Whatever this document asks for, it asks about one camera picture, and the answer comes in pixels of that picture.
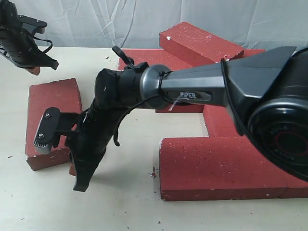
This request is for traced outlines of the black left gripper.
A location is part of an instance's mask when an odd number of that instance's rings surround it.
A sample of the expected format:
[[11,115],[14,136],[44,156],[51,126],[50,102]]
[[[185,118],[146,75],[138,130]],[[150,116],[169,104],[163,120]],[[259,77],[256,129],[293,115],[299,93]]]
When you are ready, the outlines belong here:
[[0,54],[19,68],[25,68],[32,75],[40,74],[40,67],[58,68],[58,61],[41,51],[25,31],[0,32]]

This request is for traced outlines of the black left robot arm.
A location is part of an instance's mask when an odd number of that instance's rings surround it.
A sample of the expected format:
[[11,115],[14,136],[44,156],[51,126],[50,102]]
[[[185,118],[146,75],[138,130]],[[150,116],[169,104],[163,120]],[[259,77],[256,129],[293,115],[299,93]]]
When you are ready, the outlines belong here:
[[36,34],[45,33],[47,23],[25,15],[19,15],[15,4],[9,0],[0,2],[0,54],[16,67],[28,71],[41,67],[58,68],[58,61],[47,55],[53,44],[41,51],[35,40]]

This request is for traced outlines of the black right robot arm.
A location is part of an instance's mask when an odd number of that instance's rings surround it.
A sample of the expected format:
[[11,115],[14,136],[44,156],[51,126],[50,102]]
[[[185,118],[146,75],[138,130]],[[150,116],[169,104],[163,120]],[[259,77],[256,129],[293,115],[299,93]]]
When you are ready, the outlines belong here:
[[132,110],[174,105],[224,107],[236,131],[286,173],[308,179],[308,51],[278,47],[246,58],[172,71],[135,65],[119,48],[122,71],[103,69],[94,99],[66,140],[75,167],[74,190],[84,192],[109,141],[119,145],[119,125]]

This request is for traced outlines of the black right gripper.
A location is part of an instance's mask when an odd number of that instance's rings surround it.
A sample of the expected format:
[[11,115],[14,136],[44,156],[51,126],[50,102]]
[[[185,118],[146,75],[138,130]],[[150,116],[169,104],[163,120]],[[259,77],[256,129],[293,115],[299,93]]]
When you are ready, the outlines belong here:
[[85,116],[78,122],[77,132],[67,140],[72,159],[69,175],[75,177],[74,191],[85,192],[106,152],[119,115]]

